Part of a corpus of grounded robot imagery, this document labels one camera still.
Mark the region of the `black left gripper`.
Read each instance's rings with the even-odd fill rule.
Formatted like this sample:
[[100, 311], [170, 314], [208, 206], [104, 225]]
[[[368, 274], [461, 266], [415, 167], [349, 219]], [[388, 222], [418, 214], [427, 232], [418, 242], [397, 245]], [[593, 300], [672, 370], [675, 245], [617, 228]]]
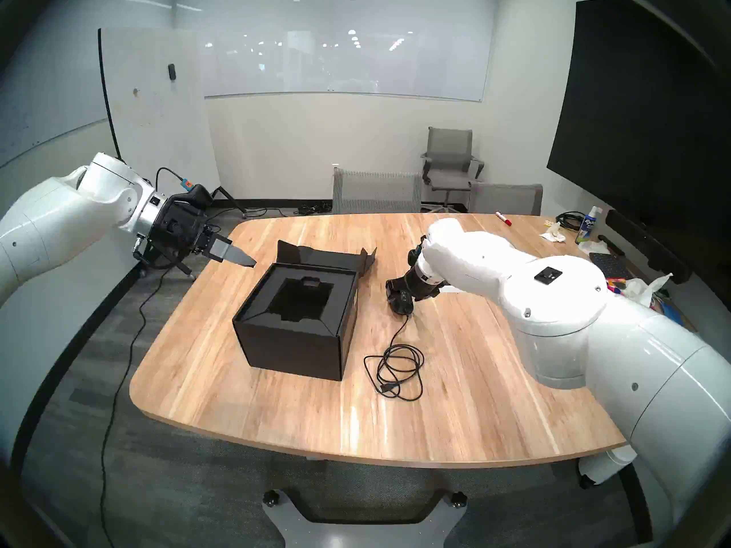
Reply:
[[150, 247], [153, 257], [165, 262], [150, 261], [150, 267], [185, 267], [184, 260], [192, 253], [242, 267], [256, 266], [256, 260], [207, 223], [206, 210], [212, 204], [211, 200], [164, 202], [150, 228]]

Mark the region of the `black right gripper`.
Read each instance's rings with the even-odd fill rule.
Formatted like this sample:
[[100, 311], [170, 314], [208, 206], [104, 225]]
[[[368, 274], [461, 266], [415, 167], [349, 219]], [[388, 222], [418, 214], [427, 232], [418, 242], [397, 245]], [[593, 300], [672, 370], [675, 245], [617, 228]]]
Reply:
[[440, 294], [441, 281], [428, 275], [422, 266], [414, 263], [402, 278], [385, 283], [387, 294], [403, 293], [403, 314], [413, 314], [414, 302], [434, 298]]

